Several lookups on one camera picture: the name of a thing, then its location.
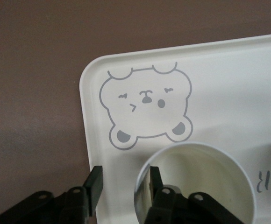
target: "circular hole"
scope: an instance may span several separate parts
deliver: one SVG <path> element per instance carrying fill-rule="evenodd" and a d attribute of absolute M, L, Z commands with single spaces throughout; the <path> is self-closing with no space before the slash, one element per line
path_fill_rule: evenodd
<path fill-rule="evenodd" d="M 194 198 L 197 199 L 198 201 L 203 201 L 202 195 L 195 195 Z"/>
<path fill-rule="evenodd" d="M 45 198 L 47 198 L 47 195 L 40 195 L 39 196 L 39 199 L 45 199 Z"/>
<path fill-rule="evenodd" d="M 157 216 L 156 218 L 155 218 L 155 221 L 157 221 L 157 222 L 160 222 L 162 220 L 162 218 L 160 217 L 160 216 Z"/>
<path fill-rule="evenodd" d="M 164 188 L 162 192 L 168 195 L 171 191 L 168 188 Z"/>
<path fill-rule="evenodd" d="M 73 193 L 74 193 L 74 194 L 77 194 L 77 193 L 79 193 L 79 192 L 80 192 L 80 189 L 74 189 L 74 190 L 73 190 Z"/>

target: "white tray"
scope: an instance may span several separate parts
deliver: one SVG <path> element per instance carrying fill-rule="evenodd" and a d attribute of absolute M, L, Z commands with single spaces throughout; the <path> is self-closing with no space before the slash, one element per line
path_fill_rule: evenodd
<path fill-rule="evenodd" d="M 257 223 L 271 223 L 271 35 L 103 56 L 80 95 L 90 166 L 104 169 L 99 224 L 138 224 L 141 166 L 181 140 L 233 155 L 256 191 Z"/>

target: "bear face illustration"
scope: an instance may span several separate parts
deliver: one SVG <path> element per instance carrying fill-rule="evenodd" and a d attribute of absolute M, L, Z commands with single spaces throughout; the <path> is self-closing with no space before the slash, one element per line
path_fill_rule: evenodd
<path fill-rule="evenodd" d="M 164 134 L 173 142 L 190 137 L 193 125 L 185 114 L 191 82 L 176 66 L 168 72 L 132 69 L 124 78 L 109 73 L 100 101 L 113 123 L 109 139 L 116 148 L 130 149 L 138 138 Z"/>

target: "brown surface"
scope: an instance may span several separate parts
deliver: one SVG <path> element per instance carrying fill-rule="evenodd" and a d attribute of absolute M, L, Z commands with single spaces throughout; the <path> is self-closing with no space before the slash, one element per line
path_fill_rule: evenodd
<path fill-rule="evenodd" d="M 89 174 L 78 83 L 93 59 L 265 34 L 268 0 L 0 1 L 0 213 Z"/>

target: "bear nose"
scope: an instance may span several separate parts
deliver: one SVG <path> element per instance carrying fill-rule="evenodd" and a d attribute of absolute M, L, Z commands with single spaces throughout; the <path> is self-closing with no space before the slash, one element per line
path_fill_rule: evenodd
<path fill-rule="evenodd" d="M 148 104 L 152 102 L 151 97 L 145 96 L 142 100 L 143 104 Z"/>
<path fill-rule="evenodd" d="M 151 97 L 148 97 L 148 92 L 152 93 L 151 90 L 146 90 L 146 91 L 141 91 L 140 92 L 140 95 L 143 94 L 143 93 L 145 94 L 145 97 L 142 100 L 143 104 L 148 104 L 148 103 L 152 102 Z"/>

